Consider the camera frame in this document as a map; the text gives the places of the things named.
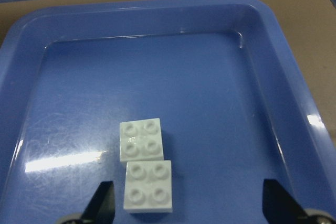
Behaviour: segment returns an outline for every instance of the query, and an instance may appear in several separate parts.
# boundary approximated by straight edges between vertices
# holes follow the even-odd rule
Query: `cardboard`
[[[48,6],[130,0],[33,0],[0,4],[0,43],[10,25]],[[276,14],[336,143],[336,10],[330,0],[261,0]]]

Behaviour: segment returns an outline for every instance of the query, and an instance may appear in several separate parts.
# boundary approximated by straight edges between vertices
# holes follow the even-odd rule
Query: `tray rim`
[[[240,4],[253,8],[261,16],[265,24],[265,30],[270,38],[270,42],[278,57],[279,63],[288,80],[296,79],[298,81],[288,81],[289,88],[293,92],[295,103],[299,108],[302,119],[311,136],[314,151],[317,153],[321,165],[324,169],[327,181],[332,189],[333,197],[336,199],[336,150],[329,137],[329,133],[324,126],[316,126],[309,122],[307,116],[312,115],[322,123],[320,113],[312,98],[309,88],[303,78],[303,75],[294,59],[292,51],[283,35],[283,32],[276,20],[272,10],[259,0],[141,0],[115,3],[84,4],[71,6],[47,7],[34,11],[19,19],[9,30],[5,40],[0,48],[0,91],[5,84],[6,74],[11,67],[11,59],[15,55],[16,47],[20,43],[20,37],[27,27],[39,19],[47,16],[83,14],[83,13],[101,13],[115,12],[126,9],[147,9],[147,8],[170,8],[170,7],[194,7],[194,6],[212,6],[226,4]]]

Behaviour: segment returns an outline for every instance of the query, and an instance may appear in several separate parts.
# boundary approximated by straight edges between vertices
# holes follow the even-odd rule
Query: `tray floor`
[[[172,161],[172,214],[122,209],[119,122],[147,118],[161,119]],[[54,223],[81,212],[103,180],[114,181],[114,223],[266,223],[263,179],[288,182],[249,54],[233,33],[54,43],[20,139],[6,223]],[[81,164],[69,157],[95,152]],[[77,164],[61,166],[64,156]],[[26,172],[47,157],[60,167]]]

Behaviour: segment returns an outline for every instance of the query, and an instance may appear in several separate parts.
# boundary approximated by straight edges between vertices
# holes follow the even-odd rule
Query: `lego stud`
[[[169,175],[167,167],[162,164],[155,165],[153,169],[154,176],[158,179],[166,179]]]
[[[163,188],[156,188],[153,193],[153,199],[158,204],[164,204],[168,199],[168,193]]]
[[[135,205],[140,205],[145,201],[145,195],[139,189],[132,189],[128,194],[128,198]]]
[[[150,154],[157,154],[160,152],[160,146],[159,144],[154,141],[154,140],[148,140],[147,143],[145,144],[145,149],[148,151]]]
[[[138,134],[138,130],[132,123],[128,123],[124,128],[124,134],[129,137],[135,137]]]
[[[135,164],[131,166],[130,175],[137,180],[141,180],[146,176],[146,172],[140,165]]]
[[[156,134],[158,132],[158,127],[153,120],[145,122],[143,127],[148,134]]]
[[[133,142],[127,142],[123,151],[129,157],[135,157],[139,152],[138,147]]]

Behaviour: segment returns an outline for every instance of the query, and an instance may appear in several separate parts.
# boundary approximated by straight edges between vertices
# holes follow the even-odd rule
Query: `white lego brick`
[[[124,209],[130,213],[173,211],[170,160],[127,163]]]
[[[120,123],[120,162],[164,160],[160,119]]]

